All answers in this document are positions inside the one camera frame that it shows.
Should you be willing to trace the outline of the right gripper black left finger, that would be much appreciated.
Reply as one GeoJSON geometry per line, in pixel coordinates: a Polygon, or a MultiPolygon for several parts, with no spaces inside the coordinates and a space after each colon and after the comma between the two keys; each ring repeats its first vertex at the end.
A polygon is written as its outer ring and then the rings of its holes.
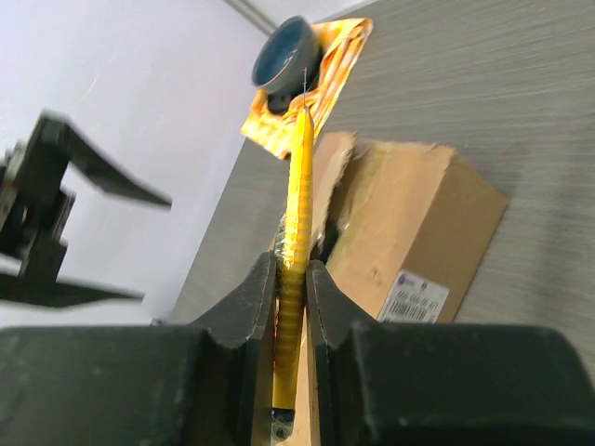
{"type": "Polygon", "coordinates": [[[186,325],[1,333],[5,445],[267,445],[276,259],[186,325]]]}

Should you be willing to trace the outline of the yellow utility knife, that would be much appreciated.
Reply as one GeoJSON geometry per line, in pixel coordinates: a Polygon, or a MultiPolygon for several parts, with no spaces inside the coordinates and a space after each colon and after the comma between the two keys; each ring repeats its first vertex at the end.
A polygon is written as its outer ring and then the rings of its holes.
{"type": "Polygon", "coordinates": [[[271,437],[275,443],[291,435],[295,415],[304,282],[311,252],[313,138],[311,112],[304,107],[297,114],[291,137],[283,248],[277,261],[280,281],[271,423],[271,437]]]}

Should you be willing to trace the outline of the brown cardboard express box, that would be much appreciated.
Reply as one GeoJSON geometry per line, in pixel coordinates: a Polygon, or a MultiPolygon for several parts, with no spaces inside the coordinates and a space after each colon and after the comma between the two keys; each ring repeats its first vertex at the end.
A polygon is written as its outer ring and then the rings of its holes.
{"type": "Polygon", "coordinates": [[[455,149],[325,135],[311,241],[338,288],[379,321],[450,322],[508,206],[455,149]]]}

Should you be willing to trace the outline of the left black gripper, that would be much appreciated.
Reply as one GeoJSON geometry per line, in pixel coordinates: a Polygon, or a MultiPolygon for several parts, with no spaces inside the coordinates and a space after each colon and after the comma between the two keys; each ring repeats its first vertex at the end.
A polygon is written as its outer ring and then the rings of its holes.
{"type": "Polygon", "coordinates": [[[1,254],[20,262],[18,276],[1,274],[1,300],[47,308],[141,301],[141,293],[127,290],[28,279],[55,279],[65,257],[61,235],[74,203],[74,194],[61,189],[68,164],[111,195],[165,208],[171,198],[130,176],[65,117],[43,111],[30,141],[49,154],[20,140],[1,163],[1,254]]]}

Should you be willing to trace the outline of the orange checkered cloth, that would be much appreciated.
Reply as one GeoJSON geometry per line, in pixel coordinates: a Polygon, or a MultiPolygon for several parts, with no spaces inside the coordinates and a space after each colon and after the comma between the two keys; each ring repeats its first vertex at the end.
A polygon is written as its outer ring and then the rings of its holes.
{"type": "Polygon", "coordinates": [[[370,18],[315,23],[313,30],[324,52],[318,85],[305,98],[293,99],[288,111],[281,115],[269,111],[268,95],[259,90],[250,106],[241,134],[283,160],[292,151],[291,139],[298,110],[303,105],[308,105],[313,119],[313,135],[317,137],[336,105],[373,28],[374,22],[370,18]]]}

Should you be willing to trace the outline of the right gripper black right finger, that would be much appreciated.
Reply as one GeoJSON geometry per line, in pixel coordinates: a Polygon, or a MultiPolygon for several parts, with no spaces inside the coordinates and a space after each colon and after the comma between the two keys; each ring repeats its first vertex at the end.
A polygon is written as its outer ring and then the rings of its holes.
{"type": "Polygon", "coordinates": [[[306,273],[315,445],[590,445],[594,389],[538,326],[376,321],[306,273]]]}

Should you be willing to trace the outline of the black round coaster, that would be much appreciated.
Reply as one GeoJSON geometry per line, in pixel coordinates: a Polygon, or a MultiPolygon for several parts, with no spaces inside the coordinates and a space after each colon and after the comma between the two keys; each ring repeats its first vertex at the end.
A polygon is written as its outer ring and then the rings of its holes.
{"type": "Polygon", "coordinates": [[[324,49],[318,47],[306,66],[299,68],[296,62],[287,60],[284,65],[284,84],[278,91],[268,95],[268,109],[272,114],[283,115],[288,112],[294,98],[304,92],[311,92],[318,86],[323,56],[324,49]]]}

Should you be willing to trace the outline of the blue ceramic bowl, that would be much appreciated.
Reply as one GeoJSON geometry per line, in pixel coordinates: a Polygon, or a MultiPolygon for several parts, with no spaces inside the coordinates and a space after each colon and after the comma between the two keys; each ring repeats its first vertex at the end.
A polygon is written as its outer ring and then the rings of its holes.
{"type": "Polygon", "coordinates": [[[268,94],[295,96],[320,70],[323,50],[312,25],[302,16],[284,21],[262,47],[252,83],[268,94]]]}

